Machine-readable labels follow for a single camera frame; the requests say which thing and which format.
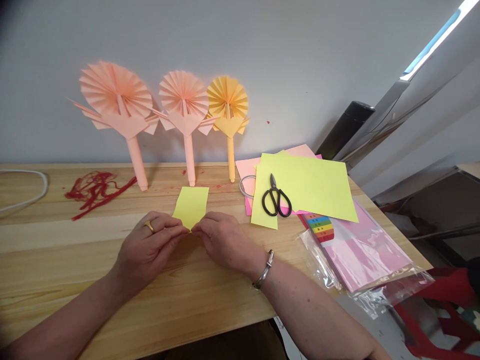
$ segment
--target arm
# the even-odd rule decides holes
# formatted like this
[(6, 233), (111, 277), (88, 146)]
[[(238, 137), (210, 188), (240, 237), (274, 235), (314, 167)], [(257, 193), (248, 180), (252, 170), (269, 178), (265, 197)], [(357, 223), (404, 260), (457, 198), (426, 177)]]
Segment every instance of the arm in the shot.
[[(264, 271), (268, 254), (245, 236), (234, 217), (209, 212), (192, 231), (218, 264), (244, 273), (253, 283)], [(277, 257), (261, 290), (309, 359), (390, 359), (328, 293)]]
[[(144, 226), (150, 220), (155, 234)], [(76, 359), (95, 332), (162, 271), (189, 230), (167, 214), (149, 212), (123, 242), (107, 275), (4, 352), (9, 359)]]

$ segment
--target black cylinder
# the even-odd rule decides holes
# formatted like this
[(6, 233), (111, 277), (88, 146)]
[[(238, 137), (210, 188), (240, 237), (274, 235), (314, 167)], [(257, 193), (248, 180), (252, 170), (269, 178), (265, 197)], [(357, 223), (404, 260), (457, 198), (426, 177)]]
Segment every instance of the black cylinder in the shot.
[(321, 143), (315, 155), (332, 160), (375, 112), (375, 108), (360, 101), (352, 101), (333, 129)]

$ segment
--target black scissors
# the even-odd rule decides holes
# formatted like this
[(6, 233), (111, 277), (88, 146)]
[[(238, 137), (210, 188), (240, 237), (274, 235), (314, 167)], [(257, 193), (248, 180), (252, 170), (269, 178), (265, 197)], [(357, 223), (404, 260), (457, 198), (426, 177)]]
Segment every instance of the black scissors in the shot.
[[(277, 188), (277, 183), (275, 182), (275, 178), (273, 174), (270, 174), (270, 185), (271, 185), (271, 188), (267, 190), (263, 194), (263, 197), (261, 198), (261, 205), (263, 206), (263, 210), (265, 210), (265, 212), (270, 216), (277, 216), (277, 214), (280, 214), (280, 216), (283, 218), (289, 217), (290, 214), (292, 213), (292, 203), (290, 202), (290, 199), (287, 197), (287, 195), (285, 195), (285, 193), (282, 190)], [(267, 197), (267, 194), (270, 194), (271, 201), (273, 202), (273, 207), (275, 209), (274, 213), (270, 212), (265, 206), (265, 198)], [(283, 195), (283, 198), (288, 204), (288, 212), (286, 214), (283, 213), (280, 208), (280, 195)]]

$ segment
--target rainbow colored label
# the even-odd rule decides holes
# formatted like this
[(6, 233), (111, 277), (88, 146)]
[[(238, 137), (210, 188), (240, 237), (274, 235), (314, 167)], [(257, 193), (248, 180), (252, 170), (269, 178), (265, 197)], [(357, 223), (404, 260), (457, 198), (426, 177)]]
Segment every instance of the rainbow colored label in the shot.
[(303, 218), (315, 234), (318, 242), (323, 243), (335, 237), (334, 226), (328, 216), (311, 213), (303, 215)]

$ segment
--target paper fan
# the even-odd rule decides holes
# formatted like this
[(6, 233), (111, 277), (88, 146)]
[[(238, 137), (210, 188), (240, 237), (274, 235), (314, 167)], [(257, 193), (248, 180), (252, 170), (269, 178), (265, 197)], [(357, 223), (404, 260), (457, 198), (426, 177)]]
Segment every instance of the paper fan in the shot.
[(247, 116), (249, 98), (237, 79), (217, 77), (208, 87), (207, 94), (212, 116), (227, 118), (228, 106), (232, 117), (245, 119)]
[(152, 96), (139, 77), (126, 68), (100, 61), (82, 70), (80, 89), (86, 101), (100, 114), (120, 114), (120, 95), (130, 116), (146, 118), (152, 108)]
[(73, 101), (97, 129), (113, 128), (126, 139), (138, 185), (142, 191), (149, 184), (137, 134), (153, 134), (166, 115), (152, 108), (152, 96), (133, 72), (110, 62), (100, 61), (82, 70), (80, 90), (97, 112)]
[(220, 76), (208, 87), (209, 115), (218, 116), (213, 129), (221, 130), (226, 136), (228, 154), (228, 176), (235, 182), (234, 135), (243, 134), (250, 121), (246, 118), (249, 99), (245, 89), (237, 79)]
[(209, 110), (207, 90), (200, 80), (185, 71), (171, 71), (160, 83), (161, 104), (170, 113), (176, 111), (182, 116), (194, 115), (201, 120)]
[(190, 186), (195, 186), (195, 161), (192, 132), (207, 135), (216, 117), (205, 118), (209, 110), (207, 90), (200, 80), (185, 71), (171, 71), (160, 83), (160, 101), (168, 119), (160, 119), (165, 130), (177, 128), (183, 134), (186, 170)]

